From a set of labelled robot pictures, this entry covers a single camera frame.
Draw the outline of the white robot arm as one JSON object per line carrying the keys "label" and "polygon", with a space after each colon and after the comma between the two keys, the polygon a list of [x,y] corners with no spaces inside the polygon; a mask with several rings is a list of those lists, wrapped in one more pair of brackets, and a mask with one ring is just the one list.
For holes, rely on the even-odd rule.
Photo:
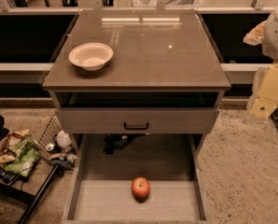
{"label": "white robot arm", "polygon": [[278,106],[278,6],[243,38],[243,42],[252,46],[261,44],[263,54],[273,59],[249,104],[249,112],[254,117],[268,118]]}

